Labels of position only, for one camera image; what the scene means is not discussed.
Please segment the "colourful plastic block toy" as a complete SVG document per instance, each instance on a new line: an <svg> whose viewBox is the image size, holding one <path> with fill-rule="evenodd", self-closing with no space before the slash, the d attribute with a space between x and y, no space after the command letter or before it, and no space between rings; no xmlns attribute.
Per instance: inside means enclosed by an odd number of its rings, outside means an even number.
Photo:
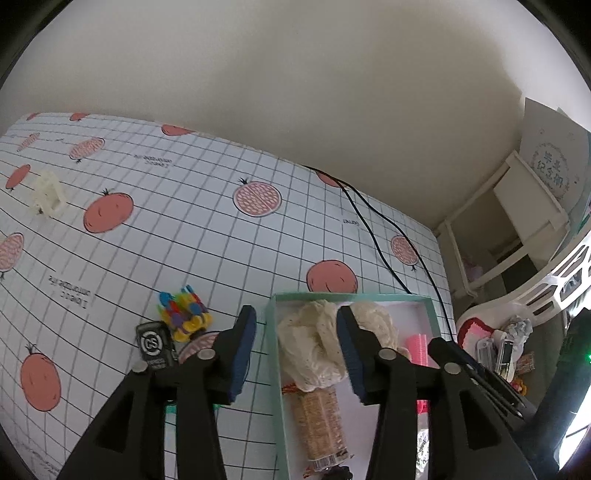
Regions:
<svg viewBox="0 0 591 480"><path fill-rule="evenodd" d="M174 295L160 292L158 301L160 318L169 327L176 342L190 342L211 326L211 313L190 285L182 287Z"/></svg>

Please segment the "cream lace scrunchie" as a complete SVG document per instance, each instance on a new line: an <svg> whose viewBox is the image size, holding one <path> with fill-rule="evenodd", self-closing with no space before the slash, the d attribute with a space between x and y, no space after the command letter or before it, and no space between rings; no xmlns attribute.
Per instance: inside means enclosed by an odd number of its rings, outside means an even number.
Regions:
<svg viewBox="0 0 591 480"><path fill-rule="evenodd" d="M362 301L353 303L351 309L360 328L373 332L382 347L410 354L399 342L399 330L385 307ZM304 392L348 378L337 333L338 310L337 304L327 300L308 302L276 327L283 370Z"/></svg>

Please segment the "white plastic hair claw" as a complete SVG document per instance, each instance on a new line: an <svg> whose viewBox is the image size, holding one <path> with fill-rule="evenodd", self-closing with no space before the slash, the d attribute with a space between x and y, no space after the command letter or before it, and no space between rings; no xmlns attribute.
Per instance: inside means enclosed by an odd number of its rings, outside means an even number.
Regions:
<svg viewBox="0 0 591 480"><path fill-rule="evenodd" d="M51 171L42 171L32 184L31 208L48 218L57 218L67 205L63 187Z"/></svg>

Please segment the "black toy figure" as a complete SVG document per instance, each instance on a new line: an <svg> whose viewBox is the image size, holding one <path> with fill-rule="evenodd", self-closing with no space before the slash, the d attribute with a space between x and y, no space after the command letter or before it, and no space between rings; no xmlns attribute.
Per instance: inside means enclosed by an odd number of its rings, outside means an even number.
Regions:
<svg viewBox="0 0 591 480"><path fill-rule="evenodd" d="M332 467L324 475L322 475L322 480L352 480L353 473L349 470L348 466L345 465L338 465Z"/></svg>

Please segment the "clutter pile on chair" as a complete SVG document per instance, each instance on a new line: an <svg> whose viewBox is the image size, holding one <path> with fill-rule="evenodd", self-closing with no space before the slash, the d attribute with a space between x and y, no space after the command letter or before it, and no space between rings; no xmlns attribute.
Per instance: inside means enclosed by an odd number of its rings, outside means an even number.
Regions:
<svg viewBox="0 0 591 480"><path fill-rule="evenodd" d="M472 317L459 329L460 346L482 366L506 380L522 396L528 394L523 376L535 370L533 352L526 353L525 345L533 333L529 319L513 316L500 329Z"/></svg>

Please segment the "green translucent toy figure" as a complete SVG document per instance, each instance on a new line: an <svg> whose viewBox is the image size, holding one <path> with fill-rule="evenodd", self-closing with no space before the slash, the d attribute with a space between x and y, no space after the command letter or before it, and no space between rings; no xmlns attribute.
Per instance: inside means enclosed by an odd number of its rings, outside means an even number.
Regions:
<svg viewBox="0 0 591 480"><path fill-rule="evenodd" d="M166 414L176 414L176 407L177 405L175 403L168 404L165 408ZM214 404L213 409L214 411L217 411L219 409L219 405Z"/></svg>

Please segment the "black toy car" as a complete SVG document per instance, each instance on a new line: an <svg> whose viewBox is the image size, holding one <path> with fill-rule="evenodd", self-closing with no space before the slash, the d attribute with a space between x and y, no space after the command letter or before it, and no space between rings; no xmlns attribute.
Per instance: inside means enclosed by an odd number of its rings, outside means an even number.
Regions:
<svg viewBox="0 0 591 480"><path fill-rule="evenodd" d="M135 338L142 360L152 370L172 368L178 364L170 330L164 322L151 321L137 325Z"/></svg>

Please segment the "packaged biscuit snack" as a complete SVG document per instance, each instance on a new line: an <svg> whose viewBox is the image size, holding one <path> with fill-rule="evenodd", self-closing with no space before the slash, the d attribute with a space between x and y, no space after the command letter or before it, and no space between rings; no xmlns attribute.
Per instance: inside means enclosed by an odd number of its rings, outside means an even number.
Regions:
<svg viewBox="0 0 591 480"><path fill-rule="evenodd" d="M298 439L304 447L304 478L328 472L349 460L335 387L304 392L294 382L281 387L290 400Z"/></svg>

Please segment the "white plastic chair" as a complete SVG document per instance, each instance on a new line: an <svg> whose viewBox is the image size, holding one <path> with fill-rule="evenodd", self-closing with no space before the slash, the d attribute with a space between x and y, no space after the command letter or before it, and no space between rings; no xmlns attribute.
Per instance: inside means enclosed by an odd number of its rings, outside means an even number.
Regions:
<svg viewBox="0 0 591 480"><path fill-rule="evenodd" d="M513 316L529 318L534 327L569 307L590 287L590 222L541 271L503 297L467 310L457 322L457 340L465 347L470 325L495 330Z"/></svg>

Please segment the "white bedside shelf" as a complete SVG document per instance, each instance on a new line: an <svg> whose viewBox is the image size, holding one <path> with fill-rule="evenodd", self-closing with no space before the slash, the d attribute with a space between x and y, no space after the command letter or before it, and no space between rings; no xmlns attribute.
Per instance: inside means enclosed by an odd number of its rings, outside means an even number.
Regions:
<svg viewBox="0 0 591 480"><path fill-rule="evenodd" d="M512 152L436 229L452 296L479 299L488 283L524 258L546 266L569 231L566 211Z"/></svg>

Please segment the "pomegranate print bed sheet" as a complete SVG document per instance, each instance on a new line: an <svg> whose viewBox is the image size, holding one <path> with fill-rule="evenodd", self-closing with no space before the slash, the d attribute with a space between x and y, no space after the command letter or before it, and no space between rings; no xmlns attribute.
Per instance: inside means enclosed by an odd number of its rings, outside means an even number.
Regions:
<svg viewBox="0 0 591 480"><path fill-rule="evenodd" d="M42 171L57 218L31 208ZM358 180L113 116L34 113L1 136L1 426L53 479L139 353L160 292L190 285L214 330L291 292L413 293L454 332L433 232Z"/></svg>

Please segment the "white printed card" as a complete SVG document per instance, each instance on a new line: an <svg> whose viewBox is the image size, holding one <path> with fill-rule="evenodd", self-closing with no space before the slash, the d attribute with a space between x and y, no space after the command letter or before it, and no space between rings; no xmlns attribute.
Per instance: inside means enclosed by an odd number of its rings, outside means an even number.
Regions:
<svg viewBox="0 0 591 480"><path fill-rule="evenodd" d="M564 114L527 98L519 155L562 208L574 215L588 195L590 132Z"/></svg>

